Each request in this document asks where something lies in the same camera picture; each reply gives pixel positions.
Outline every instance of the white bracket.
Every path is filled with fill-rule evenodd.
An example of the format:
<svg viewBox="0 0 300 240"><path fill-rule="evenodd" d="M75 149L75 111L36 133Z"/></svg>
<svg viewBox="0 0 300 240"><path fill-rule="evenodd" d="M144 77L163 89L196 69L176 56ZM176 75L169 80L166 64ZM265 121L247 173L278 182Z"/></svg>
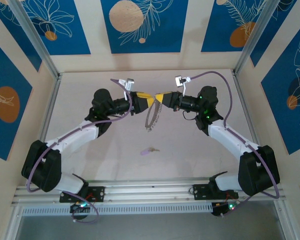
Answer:
<svg viewBox="0 0 300 240"><path fill-rule="evenodd" d="M132 91L135 81L131 78L127 78L127 80L119 79L119 84L124 86L129 92ZM127 93L123 91L124 99L128 100Z"/></svg>
<svg viewBox="0 0 300 240"><path fill-rule="evenodd" d="M178 88L183 86L182 95L185 96L186 94L186 83L190 83L191 78L189 76L182 78L180 75L175 77L175 83Z"/></svg>

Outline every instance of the ventilation grille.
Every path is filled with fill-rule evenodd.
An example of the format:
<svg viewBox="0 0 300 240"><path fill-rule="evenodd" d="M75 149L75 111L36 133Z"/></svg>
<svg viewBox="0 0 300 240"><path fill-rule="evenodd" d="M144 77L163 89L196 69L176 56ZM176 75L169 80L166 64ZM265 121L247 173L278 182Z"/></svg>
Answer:
<svg viewBox="0 0 300 240"><path fill-rule="evenodd" d="M174 203L174 204L128 204L128 205L97 205L100 215L127 214L173 214L173 213L212 213L210 202ZM96 214L94 209L87 208L76 215ZM26 207L23 216L69 216L70 206Z"/></svg>

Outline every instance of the black mounting plate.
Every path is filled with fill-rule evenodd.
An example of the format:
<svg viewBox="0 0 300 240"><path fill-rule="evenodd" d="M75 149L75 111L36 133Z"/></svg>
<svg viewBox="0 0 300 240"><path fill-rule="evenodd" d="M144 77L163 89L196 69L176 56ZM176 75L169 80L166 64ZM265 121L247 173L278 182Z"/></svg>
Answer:
<svg viewBox="0 0 300 240"><path fill-rule="evenodd" d="M238 193L233 190L212 192L209 184L194 184L192 187L194 200L225 200L227 193L234 199L239 198Z"/></svg>
<svg viewBox="0 0 300 240"><path fill-rule="evenodd" d="M104 186L88 186L87 187L87 194L88 197L86 200L90 203L103 203L105 197L105 187ZM71 196L62 192L60 194L60 203L76 203L80 201L78 198Z"/></svg>

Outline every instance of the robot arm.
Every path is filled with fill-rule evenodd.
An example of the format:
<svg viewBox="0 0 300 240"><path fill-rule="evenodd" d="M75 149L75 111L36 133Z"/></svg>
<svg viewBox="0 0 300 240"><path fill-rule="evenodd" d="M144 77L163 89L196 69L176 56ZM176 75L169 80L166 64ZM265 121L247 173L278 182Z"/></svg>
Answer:
<svg viewBox="0 0 300 240"><path fill-rule="evenodd" d="M131 91L130 96L132 99L132 115L143 112L154 102L152 96L147 93ZM47 142L37 140L32 143L22 168L22 176L28 179L38 158L50 146L53 146L40 161L31 182L44 192L51 190L74 194L82 192L84 188L88 187L88 183L79 176L63 172L62 161L67 161L70 155L84 144L99 138L111 125L111 122L93 123L110 120L109 116L122 115L129 108L130 102L127 100L126 95L124 98L112 100L108 90L97 90L94 93L88 116L78 127Z"/></svg>
<svg viewBox="0 0 300 240"><path fill-rule="evenodd" d="M177 86L188 83L189 77L176 77ZM223 172L210 178L210 184L217 191L242 190L253 196L273 186L270 176L253 150L258 152L272 173L275 182L280 182L274 151L269 146L259 146L240 135L224 122L224 118L216 110L218 103L217 88L204 86L197 97L181 92L165 92L155 98L174 112L185 110L195 112L195 122L199 130L217 140L238 160L238 170Z"/></svg>

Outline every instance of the purple cable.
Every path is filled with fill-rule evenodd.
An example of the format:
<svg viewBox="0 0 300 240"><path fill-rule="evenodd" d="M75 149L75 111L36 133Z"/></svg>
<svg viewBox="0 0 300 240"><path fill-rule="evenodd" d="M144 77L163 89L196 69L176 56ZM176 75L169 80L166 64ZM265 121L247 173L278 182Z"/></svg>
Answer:
<svg viewBox="0 0 300 240"><path fill-rule="evenodd" d="M74 134L74 133L76 133L76 132L78 132L78 131L80 131L80 130L82 130L82 129L85 129L85 128L87 128L87 127L90 127L90 126L96 125L96 124L112 123L112 122L119 121L119 120L125 118L126 116L128 116L128 114L131 112L131 110L132 110L132 98L131 98L131 96L130 96L129 91L126 90L125 87L122 86L122 85L119 83L119 80L117 80L117 79L110 79L110 80L111 80L112 82L114 82L115 84L118 84L119 87L122 88L122 89L126 92L126 95L128 96L128 98L129 98L129 103L130 103L128 111L127 111L123 116L118 117L118 118L115 118L115 119L95 121L95 122L91 122L91 123L88 123L88 124L82 126L82 128L78 127L78 128L76 128L76 129L74 129L73 131L69 132L68 134L64 135L63 137L61 137L61 138L58 140L58 142L54 142L51 146L49 146L49 147L48 147L48 148L40 155L40 157L39 157L38 160L35 162L35 164L34 164L32 170L31 170L31 172L30 172L30 175L29 175L29 177L28 177L28 181L26 182L26 189L27 189L27 191L28 191L29 193L36 192L36 191L38 191L38 190L40 189L40 188L30 189L30 183L31 183L31 180L32 180L32 178L33 178L33 176L34 176L34 173L35 173L35 171L36 171L36 169L37 169L39 163L41 162L41 160L44 158L44 156L45 156L45 155L46 155L46 154L47 154L47 153L48 153L55 145L57 145L57 144L60 143L61 141L65 140L66 138L68 138L68 137L71 136L72 134ZM93 207L93 209L96 211L97 215L99 215L99 214L98 214L98 211L97 211L97 208L96 208L93 204L91 204L89 201L85 200L84 198L82 198L82 197L80 197L80 196L78 196L78 195L76 195L76 194L74 194L74 193L71 193L71 192L65 192L65 193L67 193L67 194L69 194L69 195L71 195L71 196L73 196L73 197L75 197L75 198L78 198L78 199L80 199L81 201L84 201L84 202L88 203L90 206ZM97 218L96 218L95 220L93 220L93 221L90 221L90 222L82 222L82 221L77 221L77 220L76 220L77 223L88 223L88 224L95 223L96 221L97 221Z"/></svg>
<svg viewBox="0 0 300 240"><path fill-rule="evenodd" d="M190 79L193 80L193 79L202 77L203 75L206 75L206 74L217 74L217 75L219 75L219 76L223 79L223 81L225 82L225 84L226 84L226 86L227 86L227 88L228 88L228 91L229 91L229 95L230 95L230 107L229 107L228 113L226 114L226 116L225 116L225 118L224 118L223 126L226 128L226 130L227 130L228 132L230 132L232 135L234 135L236 138L238 138L243 144L246 144L246 141L245 141L242 137L240 137L238 134L236 134L236 133L235 133L234 131L232 131L231 129L227 128L227 119L228 119L228 117L229 117L229 115L230 115L230 113L231 113L232 106L233 106L232 92L231 92L230 85L229 85L227 79L226 79L221 73L219 73L219 72L217 72L217 71L206 71L206 72L201 73L201 74L199 74L199 75L197 75L197 76L193 76L193 77L191 77ZM272 173L271 173L269 167L267 166L266 162L265 162L264 159L261 157L261 155L260 155L260 154L259 154L259 153L258 153L258 152L250 145L250 144L248 144L247 147L253 151L253 153L257 156L257 158L261 161L262 165L264 166L264 169L266 170L266 172L268 173L268 175L269 175L269 177L270 177L270 179L271 179L271 182L272 182L272 185L273 185L273 187L274 187L275 195L276 195L276 196L274 196L274 195L272 195L272 194L269 194L269 193L267 193L267 192L264 192L264 191L262 191L262 193L263 193L264 195L266 195L266 196L271 197L271 198L279 199L280 193L279 193L278 186L277 186L276 181L275 181L275 178L274 178L274 176L272 175ZM239 205L245 204L250 198L251 198L251 196L249 196L247 199L245 199L245 200L244 200L243 202L241 202ZM226 215L232 213L234 210L227 212L226 214L224 214L224 216L226 216Z"/></svg>

